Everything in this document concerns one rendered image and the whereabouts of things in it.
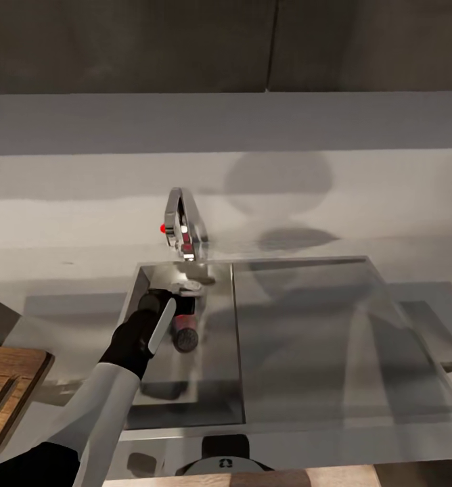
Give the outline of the cutting board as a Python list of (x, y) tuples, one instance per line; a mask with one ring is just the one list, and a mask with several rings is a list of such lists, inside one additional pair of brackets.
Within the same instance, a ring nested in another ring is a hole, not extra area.
[(0, 347), (0, 402), (14, 380), (22, 377), (0, 412), (0, 444), (51, 360), (44, 350)]

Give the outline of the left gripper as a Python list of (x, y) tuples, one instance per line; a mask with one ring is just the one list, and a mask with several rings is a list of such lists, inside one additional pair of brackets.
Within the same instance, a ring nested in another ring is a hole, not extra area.
[(177, 311), (175, 313), (176, 317), (183, 315), (194, 315), (195, 311), (195, 298), (187, 296), (174, 295), (177, 299)]

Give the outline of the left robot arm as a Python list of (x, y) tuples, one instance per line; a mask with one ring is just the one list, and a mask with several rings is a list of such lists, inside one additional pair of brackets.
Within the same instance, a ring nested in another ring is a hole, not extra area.
[[(28, 451), (0, 463), (0, 487), (102, 487), (133, 399), (173, 317), (194, 315), (197, 281), (149, 289), (83, 385)], [(172, 296), (169, 295), (169, 292)]]

